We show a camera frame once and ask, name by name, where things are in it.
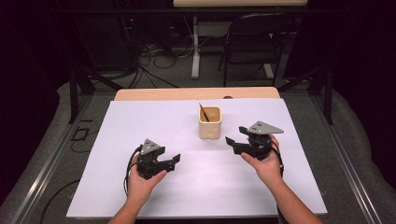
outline white table surface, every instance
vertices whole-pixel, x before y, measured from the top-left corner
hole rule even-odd
[[[198,135],[199,103],[222,110],[221,137]],[[113,101],[92,148],[68,217],[113,217],[125,202],[128,160],[146,138],[166,147],[159,161],[180,153],[176,170],[154,189],[138,218],[272,217],[276,203],[268,188],[225,142],[247,142],[239,126],[257,120],[276,126],[285,164],[284,179],[315,213],[327,210],[283,99]]]

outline chair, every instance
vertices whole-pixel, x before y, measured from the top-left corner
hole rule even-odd
[[[247,14],[233,21],[228,29],[224,51],[219,63],[224,62],[223,86],[227,83],[228,64],[276,63],[272,86],[275,86],[277,70],[283,50],[283,40],[295,27],[295,19],[289,14]]]

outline wrist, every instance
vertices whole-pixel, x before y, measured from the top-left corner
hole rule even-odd
[[[267,183],[265,183],[265,185],[267,186],[267,188],[270,191],[274,191],[275,189],[281,189],[284,188],[286,186],[285,181],[282,179],[282,177],[274,177],[273,179],[271,179],[270,181],[267,181]]]

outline white table leg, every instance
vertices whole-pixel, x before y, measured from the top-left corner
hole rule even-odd
[[[194,55],[192,59],[192,72],[191,78],[198,79],[199,78],[199,46],[198,46],[198,20],[194,17],[193,22],[193,38],[194,38]]]

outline tan cup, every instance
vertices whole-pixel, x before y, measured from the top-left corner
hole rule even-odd
[[[204,111],[209,118],[206,121],[204,112],[199,109],[199,136],[203,139],[220,138],[221,110],[218,106],[204,106]]]

